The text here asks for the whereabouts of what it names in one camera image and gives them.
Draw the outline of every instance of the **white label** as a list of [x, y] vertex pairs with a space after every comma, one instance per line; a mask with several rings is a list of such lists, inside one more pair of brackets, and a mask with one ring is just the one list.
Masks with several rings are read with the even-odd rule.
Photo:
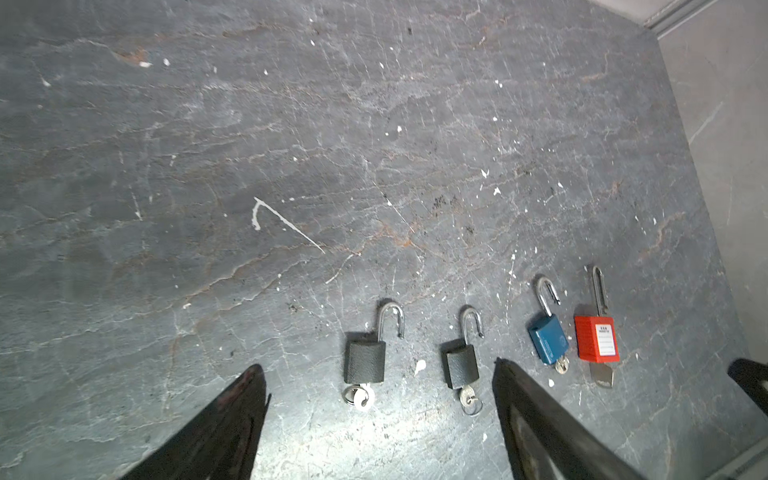
[[595, 325], [594, 329], [598, 332], [598, 354], [600, 356], [616, 355], [616, 345], [614, 345], [614, 329], [610, 325]]

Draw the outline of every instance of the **gray padlock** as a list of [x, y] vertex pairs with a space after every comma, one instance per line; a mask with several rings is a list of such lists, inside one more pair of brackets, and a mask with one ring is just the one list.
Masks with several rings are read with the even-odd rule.
[[381, 383], [384, 381], [386, 343], [382, 341], [384, 314], [392, 309], [397, 313], [397, 336], [406, 334], [406, 318], [397, 302], [387, 302], [379, 308], [379, 323], [376, 326], [376, 342], [352, 340], [346, 344], [346, 369], [344, 381], [355, 385]]
[[480, 313], [475, 308], [467, 306], [459, 317], [459, 325], [464, 335], [464, 346], [445, 353], [445, 363], [448, 366], [448, 378], [445, 380], [448, 386], [454, 390], [463, 388], [480, 378], [475, 347], [467, 341], [467, 316], [469, 315], [475, 316], [480, 338], [484, 336]]

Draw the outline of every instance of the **red padlock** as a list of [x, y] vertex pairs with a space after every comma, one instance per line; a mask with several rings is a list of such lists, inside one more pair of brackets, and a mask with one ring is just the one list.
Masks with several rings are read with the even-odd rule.
[[603, 273], [597, 266], [592, 267], [592, 283], [598, 316], [574, 316], [578, 357], [593, 363], [618, 362], [620, 358], [614, 319], [605, 316], [608, 306]]

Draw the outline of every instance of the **marble surface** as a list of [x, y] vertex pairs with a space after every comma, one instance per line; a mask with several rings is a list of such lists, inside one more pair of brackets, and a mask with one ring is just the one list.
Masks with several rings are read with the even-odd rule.
[[[768, 433], [726, 376], [746, 341], [649, 32], [579, 1], [5, 8], [0, 477], [119, 476], [255, 362], [257, 478], [511, 477], [497, 357], [648, 478]], [[574, 336], [591, 262], [611, 391], [525, 330], [543, 273]], [[357, 412], [346, 333], [385, 297], [406, 337]], [[466, 303], [476, 418], [439, 354]]]

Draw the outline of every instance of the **black padlock body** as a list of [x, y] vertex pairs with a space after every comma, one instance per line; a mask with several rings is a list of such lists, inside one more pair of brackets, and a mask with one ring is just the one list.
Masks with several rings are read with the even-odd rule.
[[464, 345], [445, 353], [448, 365], [448, 378], [445, 381], [452, 389], [460, 389], [480, 378], [475, 347]]
[[353, 385], [383, 382], [385, 355], [385, 342], [348, 342], [344, 381]]

